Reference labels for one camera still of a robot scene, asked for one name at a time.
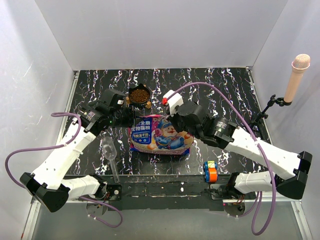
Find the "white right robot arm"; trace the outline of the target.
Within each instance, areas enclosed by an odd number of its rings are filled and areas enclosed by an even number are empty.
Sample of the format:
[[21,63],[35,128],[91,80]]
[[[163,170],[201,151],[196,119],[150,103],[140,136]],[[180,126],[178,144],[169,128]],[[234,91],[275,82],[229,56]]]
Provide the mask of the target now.
[[287,198],[302,199],[313,157],[310,153],[289,152],[254,139],[233,122],[223,117],[210,117],[195,102],[169,100],[168,106],[169,121],[176,131],[185,131],[208,146],[240,154],[272,170],[272,173],[234,172],[228,183],[218,188],[219,195],[237,199],[251,192],[276,190]]

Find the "clear plastic scoop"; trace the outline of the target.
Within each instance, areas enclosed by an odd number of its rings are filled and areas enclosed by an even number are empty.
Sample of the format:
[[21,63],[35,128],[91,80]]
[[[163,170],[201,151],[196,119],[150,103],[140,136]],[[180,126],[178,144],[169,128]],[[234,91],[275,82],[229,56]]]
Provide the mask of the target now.
[[114,145],[114,141],[112,140],[111,137],[106,136],[102,140],[102,150],[103,150],[103,155],[106,160],[109,161],[110,168],[112,171],[113,179],[115,183],[120,183],[120,177],[119,177],[119,172],[116,164],[116,157],[117,157],[117,149]]

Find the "pink pet food bag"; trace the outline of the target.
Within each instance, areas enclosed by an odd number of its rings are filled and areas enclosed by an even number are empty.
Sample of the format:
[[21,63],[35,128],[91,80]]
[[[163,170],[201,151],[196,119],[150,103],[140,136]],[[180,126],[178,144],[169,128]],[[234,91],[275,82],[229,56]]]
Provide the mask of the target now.
[[186,131],[178,132],[161,115],[140,116],[128,129],[133,151],[157,155],[188,155],[194,137]]

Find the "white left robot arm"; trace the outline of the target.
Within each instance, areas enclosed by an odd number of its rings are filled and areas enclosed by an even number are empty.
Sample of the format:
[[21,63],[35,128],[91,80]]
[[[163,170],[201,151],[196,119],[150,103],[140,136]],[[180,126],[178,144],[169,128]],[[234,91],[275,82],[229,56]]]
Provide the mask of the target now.
[[65,175],[84,149],[108,128],[129,128],[135,122],[135,111],[126,106],[126,95],[106,89],[92,102],[82,106],[62,139],[62,146],[54,149],[33,172],[20,177],[23,187],[54,213],[69,199],[92,196],[101,200],[106,196],[106,181],[96,175],[65,179]]

